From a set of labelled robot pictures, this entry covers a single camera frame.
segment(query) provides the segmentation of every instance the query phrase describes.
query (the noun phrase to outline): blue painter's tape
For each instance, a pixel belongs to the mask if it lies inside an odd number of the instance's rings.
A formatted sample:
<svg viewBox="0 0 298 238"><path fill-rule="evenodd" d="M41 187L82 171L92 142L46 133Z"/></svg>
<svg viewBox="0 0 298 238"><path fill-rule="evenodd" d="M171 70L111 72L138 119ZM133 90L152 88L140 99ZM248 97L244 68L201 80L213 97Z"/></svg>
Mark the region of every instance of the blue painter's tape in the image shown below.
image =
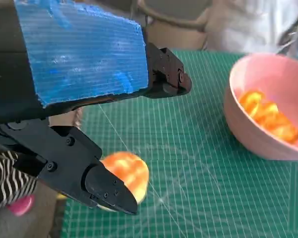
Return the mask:
<svg viewBox="0 0 298 238"><path fill-rule="evenodd" d="M145 42L136 22L72 1L16 0L15 6L44 107L147 88Z"/></svg>

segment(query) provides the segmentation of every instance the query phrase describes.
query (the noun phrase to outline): orange fruit slice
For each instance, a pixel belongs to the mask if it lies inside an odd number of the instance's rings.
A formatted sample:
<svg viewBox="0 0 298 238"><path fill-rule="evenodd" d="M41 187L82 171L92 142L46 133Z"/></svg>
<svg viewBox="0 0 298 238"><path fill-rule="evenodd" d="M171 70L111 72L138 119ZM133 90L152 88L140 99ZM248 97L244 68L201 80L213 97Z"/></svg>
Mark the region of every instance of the orange fruit slice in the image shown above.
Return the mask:
<svg viewBox="0 0 298 238"><path fill-rule="evenodd" d="M140 157L122 151L105 157L101 162L106 169L124 182L138 204L144 200L149 183L149 169Z"/></svg>
<svg viewBox="0 0 298 238"><path fill-rule="evenodd" d="M264 99L262 92L250 90L240 97L239 103L258 125L285 142L295 143L298 128L278 110L276 103L263 102Z"/></svg>

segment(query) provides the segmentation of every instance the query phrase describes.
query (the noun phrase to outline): cutting mat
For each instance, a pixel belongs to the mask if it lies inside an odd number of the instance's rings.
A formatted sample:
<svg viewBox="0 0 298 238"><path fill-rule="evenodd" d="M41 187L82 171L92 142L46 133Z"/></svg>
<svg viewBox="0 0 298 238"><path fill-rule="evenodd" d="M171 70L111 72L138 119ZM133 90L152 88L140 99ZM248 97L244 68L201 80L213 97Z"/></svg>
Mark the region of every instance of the cutting mat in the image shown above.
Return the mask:
<svg viewBox="0 0 298 238"><path fill-rule="evenodd" d="M84 109L82 130L104 155L129 150L147 162L139 215L68 200L62 237L298 237L298 163L248 152L223 116L223 91L240 56L176 54L193 81L189 95Z"/></svg>

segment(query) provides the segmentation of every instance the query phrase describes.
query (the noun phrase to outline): black and white striped sleeve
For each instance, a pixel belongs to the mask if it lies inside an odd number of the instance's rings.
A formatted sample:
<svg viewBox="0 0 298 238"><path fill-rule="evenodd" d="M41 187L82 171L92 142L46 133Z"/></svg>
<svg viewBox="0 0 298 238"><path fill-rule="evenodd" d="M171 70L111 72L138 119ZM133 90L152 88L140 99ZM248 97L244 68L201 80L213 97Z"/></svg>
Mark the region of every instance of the black and white striped sleeve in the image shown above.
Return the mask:
<svg viewBox="0 0 298 238"><path fill-rule="evenodd" d="M13 167L18 154L0 153L0 208L33 193L36 179Z"/></svg>

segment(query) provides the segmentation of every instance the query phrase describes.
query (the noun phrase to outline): bowl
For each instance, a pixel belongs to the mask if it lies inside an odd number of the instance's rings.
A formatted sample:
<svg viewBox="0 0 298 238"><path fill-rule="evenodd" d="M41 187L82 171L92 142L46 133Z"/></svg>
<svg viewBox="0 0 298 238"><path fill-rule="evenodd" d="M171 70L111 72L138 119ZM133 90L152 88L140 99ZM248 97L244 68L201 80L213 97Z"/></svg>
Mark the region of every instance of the bowl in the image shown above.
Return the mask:
<svg viewBox="0 0 298 238"><path fill-rule="evenodd" d="M289 144L260 127L239 104L248 90L263 92L298 127L298 60L281 55L253 54L233 66L224 95L224 115L236 139L268 160L298 160L298 141Z"/></svg>

